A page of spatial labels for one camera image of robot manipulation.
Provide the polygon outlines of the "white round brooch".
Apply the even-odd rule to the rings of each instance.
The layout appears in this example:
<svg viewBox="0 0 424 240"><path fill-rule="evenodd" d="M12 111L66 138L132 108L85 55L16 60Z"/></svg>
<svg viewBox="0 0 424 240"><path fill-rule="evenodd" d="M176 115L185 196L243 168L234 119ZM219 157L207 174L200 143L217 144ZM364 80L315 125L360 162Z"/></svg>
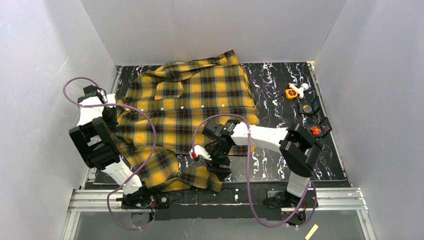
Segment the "white round brooch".
<svg viewBox="0 0 424 240"><path fill-rule="evenodd" d="M308 105L308 104L303 105L302 106L302 110L303 110L303 112L305 114L311 114L311 113L313 113L313 108L310 105Z"/></svg>

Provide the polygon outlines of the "yellow plaid flannel shirt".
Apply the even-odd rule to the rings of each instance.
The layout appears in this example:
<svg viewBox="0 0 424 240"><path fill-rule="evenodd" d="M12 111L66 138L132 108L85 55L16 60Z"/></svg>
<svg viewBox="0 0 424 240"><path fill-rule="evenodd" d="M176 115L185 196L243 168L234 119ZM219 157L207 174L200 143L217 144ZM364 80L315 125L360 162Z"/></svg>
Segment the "yellow plaid flannel shirt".
<svg viewBox="0 0 424 240"><path fill-rule="evenodd" d="M140 74L118 100L116 136L123 155L148 188L171 192L192 187L221 190L205 166L179 170L178 155L211 142L203 120L220 124L245 117L259 123L248 75L235 52L168 62Z"/></svg>

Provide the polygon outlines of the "red gold brooch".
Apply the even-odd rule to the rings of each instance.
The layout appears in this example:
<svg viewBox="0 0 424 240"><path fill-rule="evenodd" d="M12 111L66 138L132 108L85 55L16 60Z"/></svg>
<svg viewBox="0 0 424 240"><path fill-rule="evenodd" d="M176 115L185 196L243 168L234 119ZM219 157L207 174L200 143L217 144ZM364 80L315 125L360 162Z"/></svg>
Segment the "red gold brooch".
<svg viewBox="0 0 424 240"><path fill-rule="evenodd" d="M320 136L322 133L322 130L320 127L314 125L310 128L310 131L312 133L313 136Z"/></svg>

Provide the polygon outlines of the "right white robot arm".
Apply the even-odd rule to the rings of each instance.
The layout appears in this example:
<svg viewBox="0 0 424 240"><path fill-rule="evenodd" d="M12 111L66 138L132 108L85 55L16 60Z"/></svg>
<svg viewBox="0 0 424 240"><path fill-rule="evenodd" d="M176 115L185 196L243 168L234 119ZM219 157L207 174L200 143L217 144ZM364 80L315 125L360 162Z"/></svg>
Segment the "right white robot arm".
<svg viewBox="0 0 424 240"><path fill-rule="evenodd" d="M215 173L220 181L231 171L228 155L234 146L260 147L280 153L291 171L286 192L300 198L316 167L322 152L322 145L300 124L284 128L269 128L247 125L239 120L228 120L217 124L210 120L202 134L212 140L211 149L195 145L190 156L194 160L204 159L208 170Z"/></svg>

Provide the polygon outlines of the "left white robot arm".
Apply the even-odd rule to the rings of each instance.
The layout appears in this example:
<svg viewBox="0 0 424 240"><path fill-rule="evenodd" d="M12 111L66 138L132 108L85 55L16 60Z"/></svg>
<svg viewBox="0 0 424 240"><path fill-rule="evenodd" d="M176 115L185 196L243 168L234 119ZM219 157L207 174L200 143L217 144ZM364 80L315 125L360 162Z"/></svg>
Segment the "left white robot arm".
<svg viewBox="0 0 424 240"><path fill-rule="evenodd" d="M119 148L115 136L117 109L115 106L104 106L114 104L115 95L106 94L102 88L94 85L84 87L83 92L84 95L77 102L84 107L80 108L79 122L69 130L69 136L90 169L95 168L109 175L122 186L125 195L133 195L142 189L143 184L139 176L131 177L133 172L124 162Z"/></svg>

